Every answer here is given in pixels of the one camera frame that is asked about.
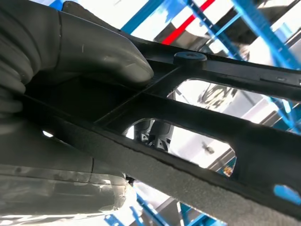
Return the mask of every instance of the red stripe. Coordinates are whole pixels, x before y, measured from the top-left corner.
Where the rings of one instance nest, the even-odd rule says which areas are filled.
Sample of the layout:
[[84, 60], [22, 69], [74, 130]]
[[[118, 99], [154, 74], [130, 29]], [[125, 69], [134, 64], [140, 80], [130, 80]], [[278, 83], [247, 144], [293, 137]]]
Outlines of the red stripe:
[[[200, 7], [200, 9], [201, 11], [204, 11], [204, 10], [208, 8], [210, 4], [212, 4], [214, 1], [215, 0], [207, 0], [205, 3], [201, 5]], [[179, 37], [182, 33], [183, 33], [185, 31], [185, 29], [186, 27], [188, 27], [189, 24], [191, 24], [194, 19], [195, 19], [195, 15], [192, 14], [192, 15], [189, 16], [187, 20], [183, 22], [181, 26], [180, 26], [179, 28], [171, 32], [171, 34], [170, 34], [168, 37], [167, 37], [164, 41], [162, 41], [162, 44], [170, 45], [174, 40], [176, 40], [177, 37]]]

